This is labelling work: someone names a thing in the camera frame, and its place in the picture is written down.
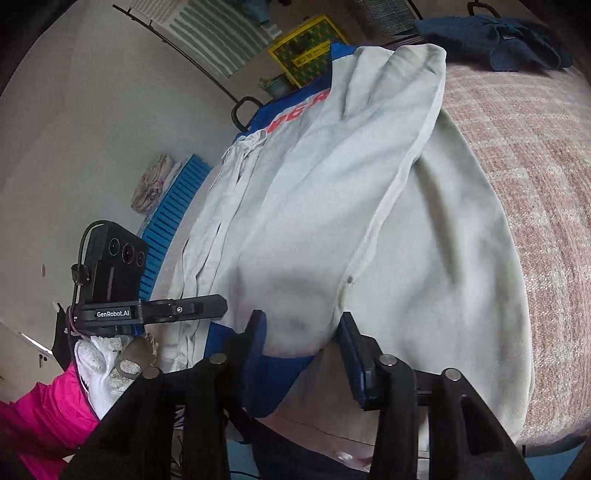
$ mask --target folded fabric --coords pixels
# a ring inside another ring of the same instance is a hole
[[[131,208],[142,214],[155,208],[170,186],[167,179],[178,171],[179,166],[170,155],[160,155],[142,175],[131,199]]]
[[[573,64],[547,27],[526,20],[471,15],[427,18],[415,26],[426,42],[446,49],[448,60],[477,60],[496,72],[517,72],[529,62],[550,70]]]
[[[131,340],[132,337],[127,335],[113,338],[92,336],[90,341],[78,340],[74,346],[78,372],[88,389],[90,405],[99,419],[106,415],[133,383],[133,380],[123,377],[115,369],[117,357]],[[129,362],[126,370],[136,373],[139,366]]]

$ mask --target black handle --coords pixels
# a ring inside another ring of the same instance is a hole
[[[244,126],[240,123],[240,120],[238,119],[238,110],[246,102],[252,102],[259,108],[262,107],[262,102],[259,99],[254,98],[254,97],[247,96],[247,97],[242,97],[240,100],[238,100],[238,103],[236,105],[234,105],[234,108],[232,108],[232,113],[230,115],[232,117],[232,123],[234,125],[236,125],[236,128],[238,130],[240,130],[240,132],[248,131],[248,127],[250,126],[250,124],[252,122],[252,118],[251,118],[251,120],[246,124],[246,126]]]
[[[478,8],[486,8],[495,18],[501,17],[499,15],[499,12],[497,12],[493,7],[491,7],[488,4],[480,3],[478,0],[476,0],[475,2],[468,2],[468,4],[466,6],[468,8],[468,13],[470,15],[474,15],[474,7],[478,7]]]

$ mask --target bed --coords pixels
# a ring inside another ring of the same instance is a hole
[[[591,87],[574,68],[494,73],[452,64],[443,105],[503,205],[524,274],[535,388],[519,443],[583,434],[591,423]],[[151,298],[167,296],[218,170],[207,179],[200,171],[204,185],[158,247]],[[191,175],[183,170],[175,185]]]

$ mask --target camera lens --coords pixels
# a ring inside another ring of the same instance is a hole
[[[119,240],[112,238],[109,242],[109,253],[113,256],[119,253]]]
[[[123,261],[127,264],[130,264],[134,260],[134,246],[131,244],[125,244],[123,250],[121,252],[121,257]]]

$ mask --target black cable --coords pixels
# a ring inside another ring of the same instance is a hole
[[[239,472],[238,470],[230,470],[230,473],[237,473],[238,475],[246,475],[252,478],[258,478],[259,480],[262,480],[262,477],[253,475],[252,473]]]
[[[147,28],[148,30],[150,30],[154,35],[156,35],[160,40],[162,40],[164,43],[166,43],[167,45],[171,46],[172,48],[174,48],[176,51],[178,51],[183,57],[185,57],[188,61],[190,61],[195,67],[197,67],[201,73],[203,73],[208,79],[210,79],[213,83],[216,84],[216,86],[223,91],[226,95],[228,95],[231,99],[232,102],[234,103],[238,103],[238,99],[236,97],[234,97],[227,88],[224,87],[224,85],[222,85],[221,83],[219,83],[206,69],[204,69],[200,64],[198,64],[195,60],[193,60],[189,55],[187,55],[185,52],[183,52],[180,48],[178,48],[174,43],[172,43],[169,39],[167,39],[164,35],[162,35],[158,30],[155,30],[151,25],[148,25],[144,22],[142,22],[138,17],[136,17],[135,15],[132,15],[129,13],[129,10],[123,10],[121,7],[118,7],[117,5],[113,5],[113,8],[115,8],[116,10],[120,11],[121,13],[127,15],[128,17],[130,17],[131,20],[139,23],[141,26]]]

